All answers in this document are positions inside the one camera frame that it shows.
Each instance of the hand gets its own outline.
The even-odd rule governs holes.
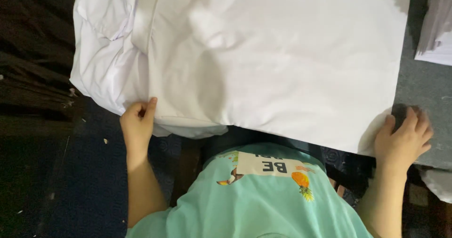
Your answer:
[[[157,98],[153,97],[149,103],[135,102],[119,118],[121,123],[127,154],[145,154],[154,129],[154,114]]]
[[[430,121],[425,112],[419,117],[408,107],[402,126],[392,134],[396,119],[386,117],[385,124],[375,139],[376,166],[385,170],[406,172],[414,161],[431,148],[429,139],[433,136]]]

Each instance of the right hand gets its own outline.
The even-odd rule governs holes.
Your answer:
[[[392,133],[395,117],[388,115],[385,124],[375,139],[377,168],[406,172],[414,161],[431,148],[429,139],[433,136],[430,121],[425,112],[419,117],[408,107],[402,126]]]

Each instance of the person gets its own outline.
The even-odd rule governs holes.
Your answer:
[[[332,188],[321,157],[269,142],[207,156],[189,191],[168,208],[147,159],[156,104],[156,98],[134,103],[120,118],[127,148],[126,237],[401,237],[406,173],[431,147],[425,112],[408,108],[395,132],[395,119],[387,116],[375,139],[375,179],[357,212]]]

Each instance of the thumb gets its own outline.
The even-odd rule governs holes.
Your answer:
[[[396,118],[393,115],[388,114],[386,116],[385,124],[380,129],[380,133],[383,133],[388,136],[392,135],[392,131],[394,130],[394,126],[396,125],[395,121]]]
[[[152,97],[147,104],[146,113],[144,114],[143,120],[147,123],[154,123],[155,107],[157,106],[157,98]]]

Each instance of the forearm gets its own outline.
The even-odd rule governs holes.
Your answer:
[[[375,179],[358,206],[358,214],[374,237],[402,237],[402,203],[406,172],[377,165]]]
[[[146,153],[127,152],[127,179],[129,190],[127,227],[133,227],[151,213],[168,208]]]

